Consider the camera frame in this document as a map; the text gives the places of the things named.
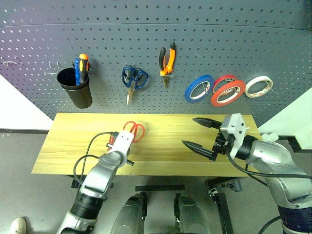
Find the robotic arm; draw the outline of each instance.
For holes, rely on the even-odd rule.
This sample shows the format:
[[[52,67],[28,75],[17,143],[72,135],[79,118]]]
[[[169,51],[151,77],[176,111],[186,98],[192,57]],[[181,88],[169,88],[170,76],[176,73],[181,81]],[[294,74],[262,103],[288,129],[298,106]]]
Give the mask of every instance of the robotic arm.
[[[233,161],[233,158],[237,157],[253,165],[261,173],[265,173],[266,175],[262,176],[265,176],[271,195],[278,206],[284,233],[312,232],[312,183],[307,179],[308,176],[294,177],[295,175],[304,177],[306,174],[294,164],[291,154],[284,146],[274,142],[263,142],[253,136],[245,136],[248,128],[241,114],[226,116],[223,123],[205,118],[193,120],[206,127],[214,127],[219,132],[213,151],[203,149],[201,145],[193,142],[182,141],[188,148],[212,161],[216,160],[218,153],[227,155],[231,163],[240,169]]]
[[[99,158],[84,180],[57,234],[88,234],[93,230],[117,169],[127,163],[133,137],[132,133],[121,131],[114,145],[110,145],[110,151]]]

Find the black cup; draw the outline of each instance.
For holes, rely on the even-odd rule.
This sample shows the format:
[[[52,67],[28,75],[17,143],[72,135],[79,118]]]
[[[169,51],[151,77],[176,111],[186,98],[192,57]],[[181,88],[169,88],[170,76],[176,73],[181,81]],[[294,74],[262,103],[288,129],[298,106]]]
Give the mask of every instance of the black cup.
[[[75,69],[66,68],[58,73],[58,82],[66,90],[76,107],[84,109],[91,106],[92,97],[88,76],[84,83],[76,85]]]

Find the white wall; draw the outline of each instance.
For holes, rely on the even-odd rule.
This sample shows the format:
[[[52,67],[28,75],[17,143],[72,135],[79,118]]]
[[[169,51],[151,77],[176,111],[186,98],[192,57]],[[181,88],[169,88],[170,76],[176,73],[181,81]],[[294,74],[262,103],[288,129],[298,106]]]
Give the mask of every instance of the white wall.
[[[0,75],[0,128],[50,129],[52,120]]]
[[[302,149],[312,149],[312,88],[260,126],[259,131],[295,136]]]

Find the pliers handle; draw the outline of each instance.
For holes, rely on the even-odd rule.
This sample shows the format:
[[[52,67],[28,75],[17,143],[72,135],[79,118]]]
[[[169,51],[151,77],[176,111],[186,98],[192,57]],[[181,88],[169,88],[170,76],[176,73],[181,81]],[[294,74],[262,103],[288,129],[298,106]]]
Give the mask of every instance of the pliers handle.
[[[167,66],[165,65],[166,60],[166,48],[162,47],[159,54],[159,66],[160,66],[160,75],[165,76],[168,73],[171,73],[173,70],[173,64],[176,58],[176,44],[172,42],[170,44],[170,55]]]

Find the white tape roll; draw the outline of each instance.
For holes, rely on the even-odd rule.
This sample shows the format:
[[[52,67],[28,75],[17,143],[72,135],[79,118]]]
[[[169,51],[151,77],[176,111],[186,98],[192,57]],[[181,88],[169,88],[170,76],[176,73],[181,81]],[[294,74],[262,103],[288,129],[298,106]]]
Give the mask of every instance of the white tape roll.
[[[259,92],[256,92],[253,94],[248,93],[249,89],[258,82],[266,82],[267,86]],[[269,77],[266,77],[266,76],[256,77],[246,84],[245,94],[249,98],[258,98],[262,95],[265,95],[272,88],[272,86],[273,86],[273,81]]]

